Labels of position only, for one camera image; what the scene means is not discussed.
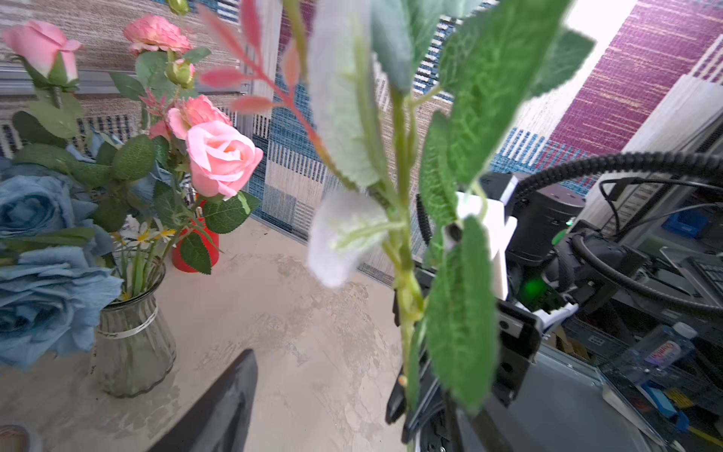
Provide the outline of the dusty blue rose bunch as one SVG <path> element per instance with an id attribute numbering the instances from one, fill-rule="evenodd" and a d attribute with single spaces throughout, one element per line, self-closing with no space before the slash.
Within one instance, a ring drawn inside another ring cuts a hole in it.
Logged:
<path id="1" fill-rule="evenodd" d="M 88 153 L 28 143 L 1 161 L 1 365 L 88 352 L 101 311 L 122 283 L 114 239 L 128 215 L 154 216 L 154 190 L 171 175 L 160 139 L 124 144 L 95 134 Z"/>

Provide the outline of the red pen holder cup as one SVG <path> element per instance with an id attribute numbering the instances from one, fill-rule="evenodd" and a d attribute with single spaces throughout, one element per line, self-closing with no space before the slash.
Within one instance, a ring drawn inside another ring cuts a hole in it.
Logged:
<path id="1" fill-rule="evenodd" d="M 186 273 L 210 275 L 218 263 L 218 237 L 206 225 L 203 199 L 193 201 L 181 218 L 171 245 L 171 263 Z"/>

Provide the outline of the small pink rosebud stem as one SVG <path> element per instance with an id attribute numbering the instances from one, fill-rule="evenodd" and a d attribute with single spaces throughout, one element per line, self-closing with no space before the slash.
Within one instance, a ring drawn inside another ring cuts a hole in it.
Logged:
<path id="1" fill-rule="evenodd" d="M 28 143 L 73 145 L 88 153 L 92 136 L 101 133 L 79 125 L 85 114 L 76 98 L 79 41 L 67 37 L 59 27 L 37 20 L 5 29 L 2 39 L 12 59 L 26 70 L 36 94 L 36 100 L 12 119 L 23 147 Z M 196 82 L 213 87 L 224 82 L 236 85 L 245 79 L 246 75 L 233 67 L 202 74 L 196 71 Z M 263 151 L 207 96 L 197 92 L 179 99 L 167 105 L 160 117 L 141 113 L 139 133 L 133 137 L 137 136 L 167 144 L 160 162 L 172 181 L 154 190 L 154 216 L 176 233 L 188 207 L 199 198 L 204 201 L 207 228 L 214 235 L 235 231 L 256 207 L 257 200 L 244 188 L 261 163 Z"/>

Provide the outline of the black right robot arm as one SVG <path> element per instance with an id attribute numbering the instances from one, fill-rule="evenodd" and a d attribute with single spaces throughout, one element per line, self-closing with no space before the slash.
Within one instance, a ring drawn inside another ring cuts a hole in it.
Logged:
<path id="1" fill-rule="evenodd" d="M 467 414 L 418 325 L 412 397 L 385 419 L 415 451 L 653 451 L 687 440 L 613 372 L 640 337 L 685 323 L 695 350 L 648 376 L 684 411 L 722 412 L 722 263 L 694 216 L 722 211 L 722 160 L 651 152 L 578 158 L 540 173 L 487 173 L 499 365 Z"/>

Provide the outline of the pink carnation stem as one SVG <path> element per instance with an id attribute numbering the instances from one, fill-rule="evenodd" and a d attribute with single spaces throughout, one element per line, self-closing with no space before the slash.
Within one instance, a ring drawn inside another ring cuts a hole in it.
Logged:
<path id="1" fill-rule="evenodd" d="M 124 28 L 135 73 L 111 73 L 119 94 L 140 103 L 146 116 L 162 116 L 167 105 L 195 95 L 196 64 L 211 54 L 192 46 L 182 26 L 146 14 Z"/>

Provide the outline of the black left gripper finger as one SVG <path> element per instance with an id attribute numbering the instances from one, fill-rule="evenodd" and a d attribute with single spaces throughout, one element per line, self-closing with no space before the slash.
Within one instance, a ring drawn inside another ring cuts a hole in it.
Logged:
<path id="1" fill-rule="evenodd" d="M 258 382 L 253 350 L 244 350 L 152 451 L 242 451 Z"/>

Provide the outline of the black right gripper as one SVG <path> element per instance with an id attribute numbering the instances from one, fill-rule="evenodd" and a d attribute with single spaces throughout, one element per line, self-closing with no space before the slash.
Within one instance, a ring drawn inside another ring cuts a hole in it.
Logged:
<path id="1" fill-rule="evenodd" d="M 386 422 L 402 423 L 410 451 L 542 450 L 509 410 L 540 348 L 540 320 L 492 295 L 474 307 L 467 272 L 446 274 L 451 282 L 436 287 L 432 271 L 415 270 L 433 303 L 410 330 Z"/>

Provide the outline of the white daisy sprig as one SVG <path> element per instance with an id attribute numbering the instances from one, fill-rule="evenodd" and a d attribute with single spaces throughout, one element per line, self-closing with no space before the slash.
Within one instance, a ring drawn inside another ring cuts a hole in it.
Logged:
<path id="1" fill-rule="evenodd" d="M 120 231 L 111 234 L 116 266 L 113 273 L 124 281 L 119 301 L 130 301 L 156 283 L 161 273 L 161 261 L 175 235 L 176 230 L 159 218 L 139 221 L 131 215 L 126 217 Z"/>

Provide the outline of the ribbed glass vase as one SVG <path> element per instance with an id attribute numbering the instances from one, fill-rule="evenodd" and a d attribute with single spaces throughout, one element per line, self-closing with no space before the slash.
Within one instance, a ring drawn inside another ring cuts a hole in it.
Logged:
<path id="1" fill-rule="evenodd" d="M 101 311 L 90 374 L 113 397 L 145 394 L 173 368 L 175 340 L 156 301 L 165 275 L 165 265 L 156 260 L 150 288 Z"/>

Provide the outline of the large peach pink rose stem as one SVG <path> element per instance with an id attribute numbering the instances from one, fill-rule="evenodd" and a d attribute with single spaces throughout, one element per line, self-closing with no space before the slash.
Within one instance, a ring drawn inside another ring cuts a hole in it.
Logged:
<path id="1" fill-rule="evenodd" d="M 328 288 L 382 250 L 394 268 L 402 367 L 427 317 L 415 270 L 467 272 L 474 307 L 493 294 L 491 203 L 480 183 L 522 105 L 567 82 L 591 40 L 565 26 L 568 1 L 319 1 L 292 28 L 278 106 L 299 122 L 341 187 L 308 233 L 308 267 Z"/>

